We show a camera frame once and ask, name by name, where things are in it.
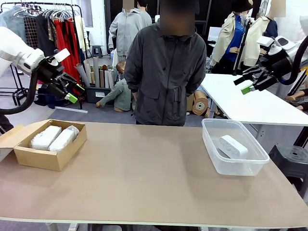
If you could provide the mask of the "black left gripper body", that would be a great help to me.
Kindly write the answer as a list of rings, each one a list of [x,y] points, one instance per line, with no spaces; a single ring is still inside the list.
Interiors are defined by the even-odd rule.
[[[47,57],[39,63],[36,70],[38,80],[43,82],[44,88],[57,98],[64,98],[67,95],[67,82],[63,76],[63,69],[54,57]]]

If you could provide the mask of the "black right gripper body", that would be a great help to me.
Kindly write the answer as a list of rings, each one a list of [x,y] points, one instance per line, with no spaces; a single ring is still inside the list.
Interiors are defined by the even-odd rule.
[[[261,65],[269,72],[270,75],[276,77],[279,82],[285,83],[283,76],[292,71],[293,62],[288,57],[262,57]]]

